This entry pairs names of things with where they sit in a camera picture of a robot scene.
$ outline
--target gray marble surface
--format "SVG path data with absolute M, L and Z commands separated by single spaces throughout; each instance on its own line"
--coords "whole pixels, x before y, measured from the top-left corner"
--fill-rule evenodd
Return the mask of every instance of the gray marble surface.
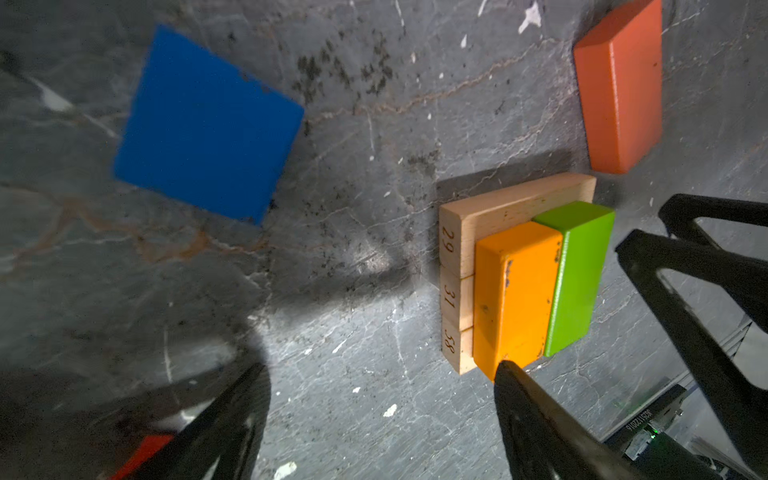
M 79 113 L 0 73 L 0 476 L 104 478 L 136 425 L 261 358 L 254 478 L 508 478 L 490 382 L 439 350 L 436 221 L 452 198 L 589 169 L 571 47 L 611 2 L 540 0 L 518 33 L 530 6 L 3 2 L 0 48 Z M 112 178 L 157 22 L 306 106 L 262 228 Z M 768 200 L 766 24 L 761 2 L 665 0 L 663 139 L 598 175 L 611 247 L 661 233 L 677 192 Z M 768 253 L 761 230 L 707 228 Z M 741 321 L 670 278 L 715 337 Z M 683 369 L 611 251 L 589 335 L 529 371 L 600 436 Z

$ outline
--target red object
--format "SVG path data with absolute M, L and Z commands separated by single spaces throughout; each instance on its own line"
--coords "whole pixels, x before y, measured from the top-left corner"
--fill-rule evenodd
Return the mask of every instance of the red object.
M 142 463 L 149 460 L 152 455 L 158 453 L 165 445 L 174 438 L 173 435 L 149 435 L 144 437 L 141 445 L 136 452 L 125 462 L 125 465 L 118 470 L 118 473 L 112 475 L 111 480 L 121 480 L 135 472 Z
M 574 61 L 592 168 L 625 174 L 661 138 L 661 0 L 613 10 Z

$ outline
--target wooden block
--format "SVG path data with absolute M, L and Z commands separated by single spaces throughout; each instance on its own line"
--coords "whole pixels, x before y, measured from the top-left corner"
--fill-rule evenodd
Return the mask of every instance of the wooden block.
M 557 174 L 442 205 L 440 264 L 458 278 L 472 275 L 477 240 L 570 202 L 591 202 L 595 182 L 589 175 Z
M 627 173 L 661 138 L 661 0 L 613 10 L 574 62 L 592 168 Z
M 475 276 L 459 279 L 444 266 L 440 266 L 440 283 L 442 284 L 440 312 L 443 318 L 460 332 L 472 328 Z
M 553 356 L 589 331 L 615 217 L 610 208 L 585 202 L 534 217 L 534 222 L 563 235 L 545 356 Z
M 472 329 L 459 332 L 455 324 L 442 318 L 442 353 L 459 375 L 475 368 L 472 359 Z
M 491 381 L 502 360 L 525 367 L 541 357 L 562 242 L 534 222 L 477 242 L 472 352 Z

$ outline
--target blue square tile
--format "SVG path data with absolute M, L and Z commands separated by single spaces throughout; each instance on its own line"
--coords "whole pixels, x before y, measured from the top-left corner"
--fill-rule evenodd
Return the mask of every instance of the blue square tile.
M 259 224 L 304 109 L 158 26 L 114 174 Z

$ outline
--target dark stain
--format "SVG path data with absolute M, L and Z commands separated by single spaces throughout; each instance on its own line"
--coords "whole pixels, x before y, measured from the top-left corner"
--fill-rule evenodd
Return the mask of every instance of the dark stain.
M 362 74 L 363 80 L 368 80 L 373 76 L 373 65 L 364 65 L 362 68 L 360 68 L 360 74 Z
M 316 83 L 315 80 L 323 73 L 322 68 L 317 64 L 315 57 L 302 56 L 296 63 L 301 74 L 301 79 L 294 81 L 291 88 L 300 91 L 304 95 L 304 101 L 307 104 L 312 103 L 317 92 L 323 93 L 323 83 Z
M 341 79 L 341 83 L 344 85 L 344 88 L 347 90 L 352 90 L 352 80 L 349 75 L 346 74 L 346 70 L 344 69 L 344 64 L 339 60 L 339 57 L 333 58 L 333 71 L 336 72 L 337 75 L 339 75 L 339 78 Z
M 435 176 L 435 163 L 440 155 L 440 150 L 433 150 L 426 155 L 418 155 L 408 159 L 408 165 L 412 170 L 418 171 L 427 177 Z
M 373 63 L 368 64 L 360 72 L 363 80 L 371 82 L 366 93 L 378 96 L 386 87 L 386 81 L 391 80 L 394 76 L 392 67 L 387 64 L 391 56 L 386 50 L 386 38 L 380 33 L 379 40 L 373 45 L 373 54 L 378 57 L 376 66 Z
M 310 81 L 314 81 L 315 78 L 318 78 L 323 73 L 314 56 L 310 58 L 302 56 L 296 64 L 299 67 L 299 71 L 304 73 Z

